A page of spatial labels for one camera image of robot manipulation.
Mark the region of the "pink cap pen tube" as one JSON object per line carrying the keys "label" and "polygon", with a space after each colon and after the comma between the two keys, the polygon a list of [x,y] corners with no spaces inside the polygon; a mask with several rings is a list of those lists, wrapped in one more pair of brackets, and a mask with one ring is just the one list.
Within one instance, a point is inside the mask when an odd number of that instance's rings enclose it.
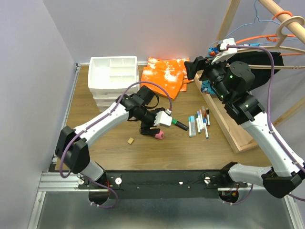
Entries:
{"label": "pink cap pen tube", "polygon": [[163,139],[164,137],[164,132],[160,130],[160,133],[159,134],[152,134],[151,135],[152,137],[155,137],[157,139]]}

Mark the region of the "green black highlighter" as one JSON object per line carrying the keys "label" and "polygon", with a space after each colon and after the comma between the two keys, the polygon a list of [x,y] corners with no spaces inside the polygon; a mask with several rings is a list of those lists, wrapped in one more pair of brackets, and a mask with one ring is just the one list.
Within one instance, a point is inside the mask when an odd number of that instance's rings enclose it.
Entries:
{"label": "green black highlighter", "polygon": [[189,127],[176,119],[172,119],[172,124],[181,128],[182,130],[188,131]]}

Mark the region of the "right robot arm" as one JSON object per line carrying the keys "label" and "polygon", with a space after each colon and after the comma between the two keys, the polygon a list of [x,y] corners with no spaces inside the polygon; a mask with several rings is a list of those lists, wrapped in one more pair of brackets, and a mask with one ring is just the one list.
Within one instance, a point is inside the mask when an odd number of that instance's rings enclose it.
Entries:
{"label": "right robot arm", "polygon": [[267,112],[248,90],[255,80],[248,64],[235,61],[213,63],[213,58],[197,57],[185,62],[187,77],[194,79],[203,71],[229,116],[249,133],[271,162],[270,167],[245,166],[231,162],[222,169],[220,183],[230,187],[235,182],[264,187],[272,196],[283,198],[305,178],[305,163],[268,121]]}

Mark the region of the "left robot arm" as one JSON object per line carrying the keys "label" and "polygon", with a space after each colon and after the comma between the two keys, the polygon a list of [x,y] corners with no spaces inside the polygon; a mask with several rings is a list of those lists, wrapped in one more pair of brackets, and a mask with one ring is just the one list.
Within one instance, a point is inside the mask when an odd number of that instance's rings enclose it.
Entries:
{"label": "left robot arm", "polygon": [[171,126],[172,108],[149,106],[155,95],[143,86],[135,94],[122,94],[107,110],[90,121],[75,128],[64,127],[55,148],[55,155],[61,160],[59,170],[62,171],[66,165],[70,173],[82,174],[89,178],[94,188],[102,188],[107,180],[106,171],[90,158],[90,147],[117,125],[133,120],[141,122],[142,135],[163,138],[159,126]]}

